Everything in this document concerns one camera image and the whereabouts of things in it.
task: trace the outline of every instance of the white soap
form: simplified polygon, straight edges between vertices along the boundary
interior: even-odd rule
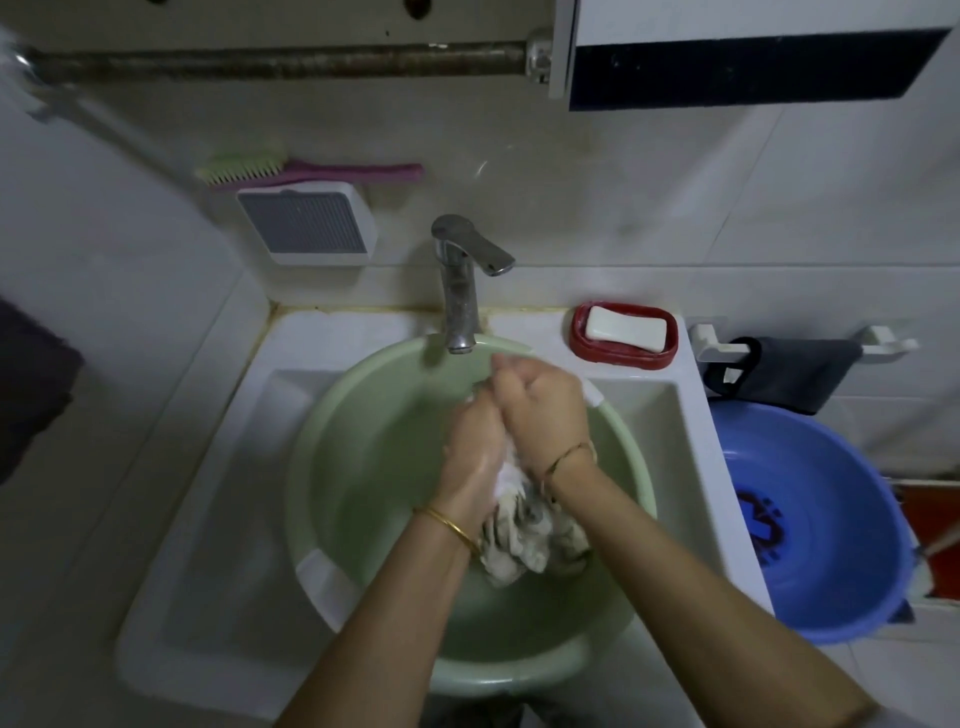
[[[615,341],[640,347],[648,352],[663,353],[666,346],[666,321],[645,316],[625,316],[594,306],[587,316],[587,338],[594,341]]]

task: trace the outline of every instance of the green plastic basin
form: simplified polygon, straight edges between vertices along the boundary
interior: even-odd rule
[[[430,498],[450,412],[490,375],[494,352],[529,350],[493,336],[478,336],[472,353],[457,355],[438,336],[401,342],[344,373],[307,418],[287,483],[287,537],[300,583],[333,629],[370,584],[411,509]],[[629,430],[608,403],[588,414],[600,467],[656,516]],[[431,691],[480,696],[556,684],[585,667],[632,616],[596,558],[572,578],[526,574],[499,590],[474,562]]]

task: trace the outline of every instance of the wall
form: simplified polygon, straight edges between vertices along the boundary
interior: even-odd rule
[[[516,38],[548,24],[551,3],[437,3],[421,23],[394,0],[5,5],[54,50]],[[426,165],[420,184],[368,190],[381,242],[359,270],[275,266],[230,198],[208,201],[283,303],[437,305],[428,231],[456,211],[518,260],[478,281],[485,305],[627,298],[726,317],[726,336],[892,323],[924,348],[856,367],[823,417],[884,468],[932,473],[960,459],[958,68],[954,34],[897,101],[593,114],[511,78],[91,91],[181,172],[273,142],[320,162]]]
[[[0,486],[0,725],[145,724],[111,642],[268,302],[189,201],[76,127],[0,100],[0,158],[0,297],[86,362]]]

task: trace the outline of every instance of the wrist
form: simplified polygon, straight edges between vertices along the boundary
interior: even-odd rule
[[[578,449],[571,452],[560,463],[547,482],[547,487],[560,501],[577,488],[592,480],[599,466],[593,460],[593,452],[589,449]]]
[[[471,539],[479,538],[493,507],[492,481],[484,473],[452,479],[442,476],[429,505],[463,528]]]

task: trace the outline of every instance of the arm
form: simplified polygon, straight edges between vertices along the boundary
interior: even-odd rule
[[[546,473],[589,439],[580,381],[531,359],[498,357],[493,388],[517,450]],[[550,478],[564,509],[643,619],[711,728],[840,728],[876,703],[819,650],[670,537],[585,450]]]
[[[490,393],[478,393],[455,419],[430,501],[470,538],[492,510],[504,442]],[[447,526],[414,516],[276,726],[416,725],[469,558]]]

